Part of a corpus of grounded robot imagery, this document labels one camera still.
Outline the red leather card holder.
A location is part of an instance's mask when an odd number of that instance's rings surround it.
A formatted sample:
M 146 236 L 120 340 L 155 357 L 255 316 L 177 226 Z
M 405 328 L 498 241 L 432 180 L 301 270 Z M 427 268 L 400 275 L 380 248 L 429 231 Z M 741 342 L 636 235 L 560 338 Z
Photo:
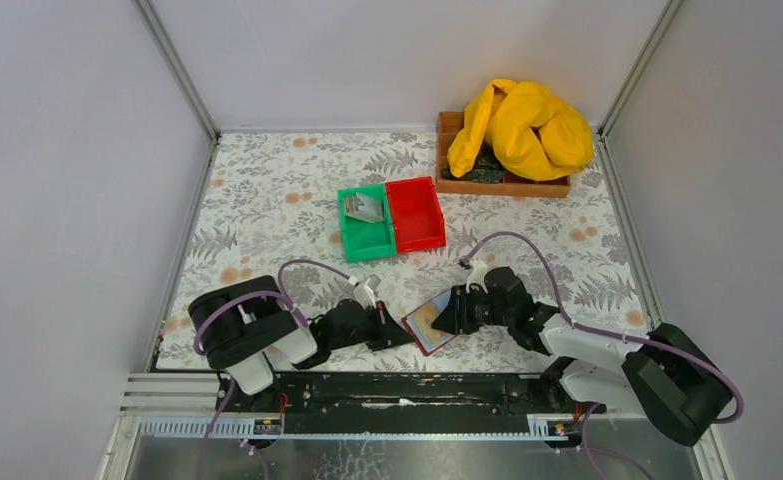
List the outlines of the red leather card holder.
M 432 323 L 447 308 L 451 290 L 445 290 L 405 315 L 401 323 L 414 338 L 420 352 L 430 357 L 452 342 L 458 334 L 448 333 L 432 327 Z

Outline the green plastic bin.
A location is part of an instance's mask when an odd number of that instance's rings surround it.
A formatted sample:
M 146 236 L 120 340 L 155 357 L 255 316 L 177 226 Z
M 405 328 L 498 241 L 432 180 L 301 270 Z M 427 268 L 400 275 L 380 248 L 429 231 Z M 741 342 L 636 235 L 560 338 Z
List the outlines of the green plastic bin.
M 378 204 L 383 217 L 370 223 L 348 216 L 345 201 L 358 195 Z M 338 210 L 341 221 L 344 256 L 347 262 L 365 262 L 395 256 L 398 251 L 391 218 L 388 196 L 384 184 L 342 189 L 337 192 Z

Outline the red plastic bin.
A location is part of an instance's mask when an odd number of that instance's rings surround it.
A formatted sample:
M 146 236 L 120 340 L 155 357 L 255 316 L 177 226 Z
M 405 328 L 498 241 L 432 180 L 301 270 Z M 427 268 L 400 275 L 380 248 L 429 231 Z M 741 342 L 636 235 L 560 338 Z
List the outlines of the red plastic bin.
M 445 219 L 431 177 L 390 181 L 385 188 L 398 253 L 447 245 Z

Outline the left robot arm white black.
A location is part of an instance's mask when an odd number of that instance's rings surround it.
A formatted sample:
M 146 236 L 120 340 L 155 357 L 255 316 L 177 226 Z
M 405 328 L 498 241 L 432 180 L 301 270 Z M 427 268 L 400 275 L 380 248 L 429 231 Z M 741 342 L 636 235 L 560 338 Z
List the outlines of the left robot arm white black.
M 244 394 L 254 395 L 274 383 L 270 349 L 305 370 L 344 347 L 382 351 L 414 341 L 379 300 L 376 276 L 348 282 L 354 297 L 311 320 L 270 275 L 205 293 L 188 308 L 196 331 L 192 347 L 211 369 L 226 372 Z

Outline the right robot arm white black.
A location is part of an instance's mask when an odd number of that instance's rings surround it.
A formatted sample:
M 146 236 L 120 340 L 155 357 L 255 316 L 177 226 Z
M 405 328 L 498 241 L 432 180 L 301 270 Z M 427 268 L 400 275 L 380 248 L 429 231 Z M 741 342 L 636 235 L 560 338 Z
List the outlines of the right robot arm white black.
M 543 376 L 571 400 L 640 414 L 685 446 L 736 399 L 730 381 L 678 327 L 632 335 L 570 323 L 561 308 L 534 300 L 509 267 L 479 269 L 451 287 L 430 326 L 450 335 L 503 327 L 521 348 L 552 358 Z

